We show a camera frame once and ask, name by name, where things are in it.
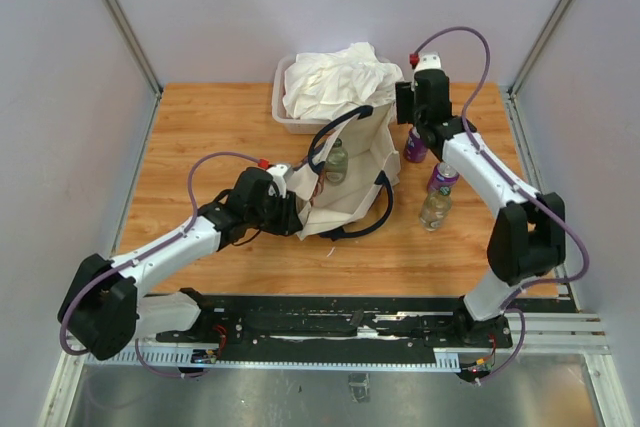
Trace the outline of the purple fanta can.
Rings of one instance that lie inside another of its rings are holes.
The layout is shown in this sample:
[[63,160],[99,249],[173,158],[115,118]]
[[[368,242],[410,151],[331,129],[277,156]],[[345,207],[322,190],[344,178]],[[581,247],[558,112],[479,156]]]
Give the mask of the purple fanta can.
[[431,174],[427,183],[427,192],[441,191],[450,194],[459,179],[459,173],[449,164],[445,162],[438,163]]
[[404,158],[411,163],[421,163],[427,156],[428,149],[422,141],[417,129],[412,127],[409,130],[407,140],[405,142],[403,155]]

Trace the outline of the beige canvas tote bag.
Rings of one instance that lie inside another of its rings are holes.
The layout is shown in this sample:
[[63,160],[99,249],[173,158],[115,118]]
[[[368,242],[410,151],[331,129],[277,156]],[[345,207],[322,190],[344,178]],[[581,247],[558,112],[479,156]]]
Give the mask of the beige canvas tote bag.
[[[394,207],[393,186],[401,170],[400,154],[390,132],[394,117],[391,104],[363,105],[330,121],[316,133],[304,163],[293,170],[286,182],[287,189],[297,196],[303,225],[297,233],[299,239],[314,235],[331,240],[362,237],[389,219]],[[349,157],[346,179],[339,185],[325,180],[322,194],[311,205],[309,199],[318,176],[338,138]],[[387,195],[383,214],[369,226],[348,232],[346,226],[363,219],[382,192]]]

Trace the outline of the chang soda water bottle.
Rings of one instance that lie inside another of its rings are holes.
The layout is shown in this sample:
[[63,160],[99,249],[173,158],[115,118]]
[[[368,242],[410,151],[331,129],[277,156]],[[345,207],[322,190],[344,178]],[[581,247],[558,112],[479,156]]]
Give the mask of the chang soda water bottle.
[[439,229],[452,208],[451,188],[440,187],[432,190],[426,197],[419,220],[427,231]]

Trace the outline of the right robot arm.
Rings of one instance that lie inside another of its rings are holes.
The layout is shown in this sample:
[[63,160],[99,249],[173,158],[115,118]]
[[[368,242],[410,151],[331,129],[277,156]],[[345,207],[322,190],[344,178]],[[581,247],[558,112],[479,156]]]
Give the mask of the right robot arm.
[[442,70],[417,70],[412,81],[398,82],[395,103],[398,123],[415,127],[425,146],[464,178],[495,220],[487,247],[489,270],[462,297],[453,317],[455,339],[474,347],[519,291],[552,282],[550,272],[566,259],[565,204],[558,194],[542,194],[517,177],[475,127],[453,113]]

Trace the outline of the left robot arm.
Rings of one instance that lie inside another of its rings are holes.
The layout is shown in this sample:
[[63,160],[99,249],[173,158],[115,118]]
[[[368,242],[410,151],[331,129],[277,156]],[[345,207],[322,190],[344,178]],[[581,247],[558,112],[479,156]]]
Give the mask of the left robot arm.
[[108,360],[132,340],[164,331],[181,331],[190,341],[207,340],[214,318],[194,295],[178,292],[151,298],[160,282],[191,263],[230,245],[250,230],[288,236],[301,230],[296,198],[286,185],[292,169],[275,164],[249,167],[233,188],[151,243],[105,259],[92,254],[81,261],[57,314],[63,349],[73,336],[79,354]]

